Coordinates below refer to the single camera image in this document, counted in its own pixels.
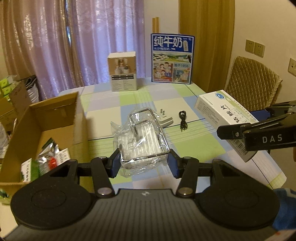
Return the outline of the white power adapter plug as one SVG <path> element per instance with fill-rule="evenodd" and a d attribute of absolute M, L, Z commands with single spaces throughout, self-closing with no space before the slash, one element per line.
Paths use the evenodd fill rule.
<path fill-rule="evenodd" d="M 162 128 L 166 128 L 174 123 L 173 118 L 171 116 L 167 116 L 165 110 L 162 108 L 159 112 L 157 112 L 157 119 Z"/>

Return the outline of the red candy packet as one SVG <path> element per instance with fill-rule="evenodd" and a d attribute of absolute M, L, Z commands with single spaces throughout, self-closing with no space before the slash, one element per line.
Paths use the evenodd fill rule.
<path fill-rule="evenodd" d="M 49 167 L 49 169 L 50 170 L 53 170 L 57 166 L 58 166 L 58 164 L 57 164 L 57 160 L 55 159 L 55 157 L 50 157 L 50 159 L 48 161 L 48 167 Z"/>

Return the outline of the blue milk carton box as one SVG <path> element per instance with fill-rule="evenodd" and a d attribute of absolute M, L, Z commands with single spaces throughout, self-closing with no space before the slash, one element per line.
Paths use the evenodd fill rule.
<path fill-rule="evenodd" d="M 190 84 L 195 37 L 151 34 L 152 82 Z"/>

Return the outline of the green white spray medicine box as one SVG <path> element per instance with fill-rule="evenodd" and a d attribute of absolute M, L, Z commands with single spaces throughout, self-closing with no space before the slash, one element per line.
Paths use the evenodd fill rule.
<path fill-rule="evenodd" d="M 32 158 L 21 164 L 21 181 L 22 182 L 32 182 L 39 178 L 39 164 L 36 160 Z"/>

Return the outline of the checkered tablecloth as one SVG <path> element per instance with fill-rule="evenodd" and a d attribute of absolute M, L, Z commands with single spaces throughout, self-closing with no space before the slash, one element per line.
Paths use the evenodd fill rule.
<path fill-rule="evenodd" d="M 170 148 L 179 156 L 195 157 L 200 162 L 219 158 L 272 189 L 284 185 L 285 174 L 266 151 L 244 162 L 226 141 L 217 137 L 215 128 L 195 109 L 198 96 L 203 94 L 197 85 L 154 83 L 149 78 L 140 78 L 137 84 L 137 91 L 125 92 L 112 92 L 109 83 L 75 89 L 87 119 L 90 158 L 113 152 L 111 122 L 125 123 L 136 109 L 162 108 L 173 118 L 174 123 L 164 132 Z"/>

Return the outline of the brown gold curtain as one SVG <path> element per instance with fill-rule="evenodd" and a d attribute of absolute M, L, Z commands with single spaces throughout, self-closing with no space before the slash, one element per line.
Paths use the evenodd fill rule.
<path fill-rule="evenodd" d="M 225 87 L 234 18 L 234 1 L 179 1 L 179 33 L 195 37 L 192 81 L 205 92 Z"/>

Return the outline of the metal rack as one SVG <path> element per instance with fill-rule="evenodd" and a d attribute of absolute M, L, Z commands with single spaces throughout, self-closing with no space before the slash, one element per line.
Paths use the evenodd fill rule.
<path fill-rule="evenodd" d="M 132 111 L 122 125 L 110 123 L 122 176 L 131 177 L 166 164 L 170 147 L 157 117 L 151 108 L 142 108 Z"/>

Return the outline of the white product box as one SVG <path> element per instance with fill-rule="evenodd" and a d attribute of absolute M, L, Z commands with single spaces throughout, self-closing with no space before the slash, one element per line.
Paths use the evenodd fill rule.
<path fill-rule="evenodd" d="M 111 91 L 137 91 L 136 51 L 110 53 L 107 61 Z"/>

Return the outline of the quilted beige chair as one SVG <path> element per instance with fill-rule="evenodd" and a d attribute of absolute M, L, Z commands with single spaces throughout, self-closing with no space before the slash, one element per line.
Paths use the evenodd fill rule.
<path fill-rule="evenodd" d="M 225 91 L 251 112 L 274 104 L 281 82 L 280 76 L 264 64 L 238 56 L 232 65 Z"/>

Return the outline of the white green tablet box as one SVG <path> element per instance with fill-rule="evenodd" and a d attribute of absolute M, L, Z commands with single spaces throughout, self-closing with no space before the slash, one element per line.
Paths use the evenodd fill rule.
<path fill-rule="evenodd" d="M 258 120 L 224 90 L 205 93 L 197 98 L 197 109 L 215 129 L 224 125 L 257 123 Z"/>

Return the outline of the wall power socket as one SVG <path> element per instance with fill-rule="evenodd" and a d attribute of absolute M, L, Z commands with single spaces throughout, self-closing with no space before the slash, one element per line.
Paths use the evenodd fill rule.
<path fill-rule="evenodd" d="M 293 58 L 290 58 L 288 64 L 288 73 L 292 74 L 293 76 L 296 76 L 296 61 Z"/>

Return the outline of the silver green foil packet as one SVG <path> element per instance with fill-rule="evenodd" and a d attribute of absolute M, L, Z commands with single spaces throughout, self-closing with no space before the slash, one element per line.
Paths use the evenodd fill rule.
<path fill-rule="evenodd" d="M 40 175 L 44 175 L 50 171 L 48 167 L 48 161 L 50 157 L 55 157 L 58 152 L 59 146 L 52 138 L 49 138 L 48 141 L 42 146 L 41 152 L 37 156 Z"/>

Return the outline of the brown cardboard box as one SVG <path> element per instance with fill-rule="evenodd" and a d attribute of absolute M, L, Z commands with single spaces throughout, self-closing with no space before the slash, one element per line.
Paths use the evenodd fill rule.
<path fill-rule="evenodd" d="M 35 158 L 52 138 L 79 163 L 89 162 L 87 120 L 79 93 L 74 92 L 30 105 L 18 122 L 1 166 L 1 189 L 13 196 L 21 182 L 21 164 Z"/>

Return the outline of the purple curtain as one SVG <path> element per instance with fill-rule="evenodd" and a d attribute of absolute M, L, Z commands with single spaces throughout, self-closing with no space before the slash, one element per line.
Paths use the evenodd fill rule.
<path fill-rule="evenodd" d="M 143 77 L 143 1 L 1 1 L 1 77 L 36 75 L 42 99 L 108 82 L 108 55 L 127 51 Z"/>

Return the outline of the white ointment box green bird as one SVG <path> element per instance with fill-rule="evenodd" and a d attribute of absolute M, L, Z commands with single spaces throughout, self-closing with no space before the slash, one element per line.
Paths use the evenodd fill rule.
<path fill-rule="evenodd" d="M 70 154 L 69 154 L 69 150 L 68 148 L 65 148 L 63 150 L 60 150 L 56 155 L 55 155 L 56 161 L 57 161 L 57 165 L 61 165 L 64 162 L 68 161 L 71 159 Z"/>

